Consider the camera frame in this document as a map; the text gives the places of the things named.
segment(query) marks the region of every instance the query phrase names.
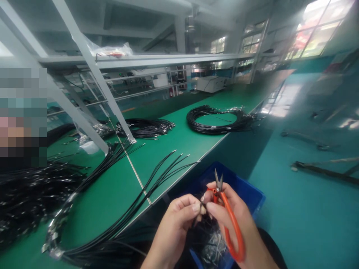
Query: green workbench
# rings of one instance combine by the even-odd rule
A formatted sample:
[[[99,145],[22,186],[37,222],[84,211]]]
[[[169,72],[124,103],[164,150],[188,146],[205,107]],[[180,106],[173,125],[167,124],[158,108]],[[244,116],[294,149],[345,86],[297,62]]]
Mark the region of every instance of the green workbench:
[[[98,236],[117,220],[133,202],[135,197],[141,192],[141,185],[148,181],[152,171],[160,160],[173,150],[177,150],[171,159],[168,160],[157,173],[157,176],[168,167],[168,165],[183,153],[183,156],[190,156],[183,161],[185,165],[201,160],[210,152],[224,137],[209,136],[195,133],[189,129],[186,122],[186,114],[194,107],[208,104],[215,108],[230,108],[233,106],[245,107],[246,112],[254,109],[268,93],[273,90],[263,89],[263,87],[252,86],[232,86],[231,88],[211,95],[208,98],[193,103],[187,107],[180,108],[175,112],[162,116],[176,124],[168,135],[161,136],[159,140],[138,139],[134,147],[146,143],[144,147],[132,153],[129,158],[123,158],[113,167],[108,169],[77,201],[69,221],[65,228],[62,240],[66,248],[80,246]],[[139,115],[137,109],[124,113],[125,118],[145,117]],[[148,111],[147,115],[154,115],[153,111]],[[233,115],[219,115],[222,119],[231,120]],[[228,123],[213,116],[205,116],[200,119],[202,123],[226,125]],[[71,137],[63,137],[48,148],[48,156],[63,152],[62,155],[79,152],[76,142],[64,145],[70,141]],[[109,141],[118,141],[116,136]],[[84,151],[69,157],[67,161],[82,166],[91,166],[91,170],[103,160],[103,152],[99,151],[93,155],[87,155]],[[192,167],[186,168],[173,175],[163,183],[151,196],[150,201],[154,203],[161,198],[172,186],[174,186]],[[139,210],[138,215],[144,213],[151,207],[146,203]],[[0,255],[2,268],[71,268],[64,262],[51,259],[47,254],[41,254],[41,247],[44,243],[47,224],[40,225],[37,231],[30,234],[28,238],[23,238]]]

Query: scissor blade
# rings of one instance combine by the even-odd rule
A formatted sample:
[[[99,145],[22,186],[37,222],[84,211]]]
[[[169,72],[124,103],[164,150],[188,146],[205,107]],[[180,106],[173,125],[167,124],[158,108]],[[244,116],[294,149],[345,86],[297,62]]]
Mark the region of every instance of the scissor blade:
[[[214,176],[216,178],[216,186],[218,187],[219,181],[218,181],[218,175],[217,175],[217,169],[214,169]]]
[[[221,175],[221,180],[220,180],[220,190],[222,191],[222,186],[223,186],[223,174]]]

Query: person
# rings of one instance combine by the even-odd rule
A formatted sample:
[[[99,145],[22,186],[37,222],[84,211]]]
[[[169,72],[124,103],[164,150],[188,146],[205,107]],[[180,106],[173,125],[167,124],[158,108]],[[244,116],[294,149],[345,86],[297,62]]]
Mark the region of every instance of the person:
[[[216,182],[207,184],[207,187],[215,188]],[[274,261],[245,202],[227,183],[223,183],[223,191],[238,221],[246,247],[245,259],[242,263],[238,263],[238,266],[241,269],[279,269],[277,263],[282,263],[284,265],[281,269],[286,268],[284,260],[279,259],[277,263]],[[234,228],[226,209],[211,202],[213,201],[213,192],[211,191],[206,191],[201,201],[206,205],[209,216],[218,221],[223,238],[225,238],[224,227],[228,228],[231,241],[237,251],[238,245]],[[200,213],[201,201],[193,195],[187,194],[170,203],[141,269],[170,269],[175,267],[184,250],[187,231]]]

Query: white box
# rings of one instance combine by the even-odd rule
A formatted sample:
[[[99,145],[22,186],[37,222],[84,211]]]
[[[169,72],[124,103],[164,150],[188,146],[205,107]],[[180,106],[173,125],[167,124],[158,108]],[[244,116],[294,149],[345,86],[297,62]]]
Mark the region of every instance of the white box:
[[[153,85],[157,88],[157,87],[163,87],[168,85],[168,78],[167,78],[167,74],[161,74],[161,75],[157,75],[157,79],[153,80]]]
[[[145,68],[143,70],[140,71],[136,71],[136,70],[131,70],[131,72],[134,75],[148,75],[148,74],[153,74],[153,73],[165,73],[166,69],[164,67],[158,67],[158,68]]]
[[[224,88],[226,80],[227,78],[218,76],[200,77],[197,79],[196,89],[203,92],[214,93]]]

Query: blue plastic bin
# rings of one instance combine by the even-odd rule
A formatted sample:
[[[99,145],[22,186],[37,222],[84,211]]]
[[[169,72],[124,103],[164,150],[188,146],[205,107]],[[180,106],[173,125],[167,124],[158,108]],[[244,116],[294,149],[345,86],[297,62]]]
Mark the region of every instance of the blue plastic bin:
[[[256,219],[259,209],[262,207],[266,197],[264,194],[257,189],[256,187],[249,184],[247,181],[239,178],[234,172],[229,170],[220,162],[214,162],[207,170],[189,186],[186,192],[182,195],[198,194],[204,192],[207,187],[206,185],[209,182],[215,181],[214,169],[217,169],[218,176],[220,177],[223,173],[223,182],[228,183],[235,192],[239,195],[240,198],[247,204],[253,219]],[[190,250],[191,255],[198,266],[198,269],[203,269],[200,259],[197,257],[195,252]],[[218,268],[230,269],[234,263],[234,260],[231,254],[227,251],[226,254],[219,262]]]

